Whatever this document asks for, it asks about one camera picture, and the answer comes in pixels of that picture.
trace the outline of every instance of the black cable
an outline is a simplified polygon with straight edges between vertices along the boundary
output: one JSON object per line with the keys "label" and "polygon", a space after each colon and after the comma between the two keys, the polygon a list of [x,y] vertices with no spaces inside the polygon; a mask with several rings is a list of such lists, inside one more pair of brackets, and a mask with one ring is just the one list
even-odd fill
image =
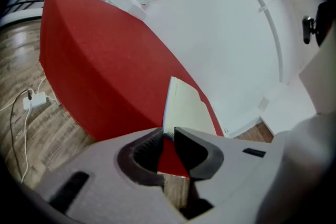
{"label": "black cable", "polygon": [[16,152],[15,152],[15,149],[14,149],[14,138],[13,138],[13,131],[12,131],[12,114],[13,114],[13,109],[14,109],[14,104],[16,102],[16,100],[24,93],[28,91],[28,98],[29,100],[32,99],[32,96],[30,95],[30,92],[28,89],[24,90],[22,93],[20,93],[14,100],[13,102],[13,105],[12,105],[12,110],[11,110],[11,115],[9,116],[9,128],[10,128],[10,135],[12,137],[12,148],[13,148],[13,152],[14,152],[14,156],[15,156],[15,160],[16,160],[16,165],[17,165],[17,169],[19,170],[19,173],[20,173],[20,176],[22,178],[22,173],[21,173],[21,169],[20,169],[20,166],[19,166],[19,160],[17,158],[17,155],[16,155]]}

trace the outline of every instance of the notebook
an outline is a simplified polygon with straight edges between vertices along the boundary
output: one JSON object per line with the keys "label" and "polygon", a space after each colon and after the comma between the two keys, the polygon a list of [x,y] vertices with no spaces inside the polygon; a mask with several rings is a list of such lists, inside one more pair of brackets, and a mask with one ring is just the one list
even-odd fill
{"label": "notebook", "polygon": [[216,135],[208,109],[198,91],[182,80],[171,77],[163,115],[163,132],[174,140],[174,128],[186,127]]}

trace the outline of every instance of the wooden floor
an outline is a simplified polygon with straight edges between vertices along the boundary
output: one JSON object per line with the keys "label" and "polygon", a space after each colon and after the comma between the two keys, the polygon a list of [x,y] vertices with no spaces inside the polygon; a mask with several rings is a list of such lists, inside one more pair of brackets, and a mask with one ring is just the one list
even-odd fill
{"label": "wooden floor", "polygon": [[[37,92],[43,70],[38,62],[40,21],[16,24],[0,32],[0,109],[12,102],[20,92],[32,88]],[[52,95],[48,81],[40,91]],[[27,112],[23,109],[22,95],[14,106],[12,118],[14,147],[22,173],[26,169],[24,159],[23,128]],[[9,129],[10,109],[0,112],[0,154],[12,176],[20,180],[14,159]],[[44,173],[53,170],[63,162],[94,143],[62,107],[48,99],[45,105],[32,110],[27,122],[28,173],[24,184],[34,188]],[[264,124],[259,124],[238,139],[271,142],[272,135]],[[164,175],[164,192],[176,208],[186,205],[188,179]]]}

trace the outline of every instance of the red tablecloth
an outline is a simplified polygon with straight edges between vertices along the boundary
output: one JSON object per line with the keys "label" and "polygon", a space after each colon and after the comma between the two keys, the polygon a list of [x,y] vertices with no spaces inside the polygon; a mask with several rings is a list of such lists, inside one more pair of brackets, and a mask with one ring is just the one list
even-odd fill
{"label": "red tablecloth", "polygon": [[[162,126],[171,76],[199,92],[223,135],[208,99],[164,43],[108,3],[46,0],[39,61],[59,101],[98,141]],[[164,148],[159,170],[186,175],[170,141]]]}

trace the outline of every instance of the power strip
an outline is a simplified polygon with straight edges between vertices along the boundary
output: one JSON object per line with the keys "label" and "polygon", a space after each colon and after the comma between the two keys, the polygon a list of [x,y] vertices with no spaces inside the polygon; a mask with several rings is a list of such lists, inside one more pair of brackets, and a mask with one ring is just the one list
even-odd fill
{"label": "power strip", "polygon": [[31,96],[31,100],[28,97],[23,98],[23,108],[25,110],[29,110],[29,106],[31,108],[35,108],[39,105],[43,105],[47,102],[46,92],[36,93]]}

